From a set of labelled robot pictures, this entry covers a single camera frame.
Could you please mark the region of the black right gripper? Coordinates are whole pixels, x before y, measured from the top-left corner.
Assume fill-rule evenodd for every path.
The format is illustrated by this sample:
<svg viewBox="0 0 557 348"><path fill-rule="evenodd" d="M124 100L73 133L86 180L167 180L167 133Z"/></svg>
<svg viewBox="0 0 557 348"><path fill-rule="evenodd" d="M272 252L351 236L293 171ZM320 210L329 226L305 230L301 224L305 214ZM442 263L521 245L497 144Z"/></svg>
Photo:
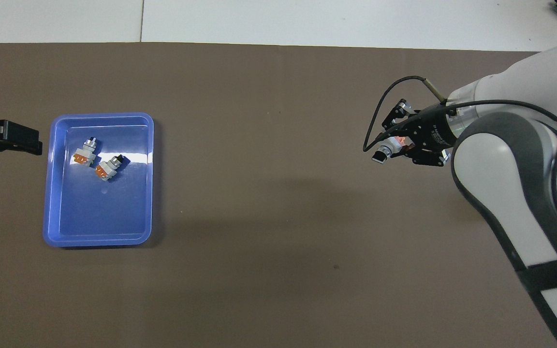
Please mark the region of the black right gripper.
<svg viewBox="0 0 557 348"><path fill-rule="evenodd" d="M382 122L384 134L413 134L419 129L420 143L424 147L417 143L407 145L402 148L402 156L415 165L444 167L447 163L445 149L452 148L457 141L447 112L440 107L414 109L406 99L400 99Z"/></svg>

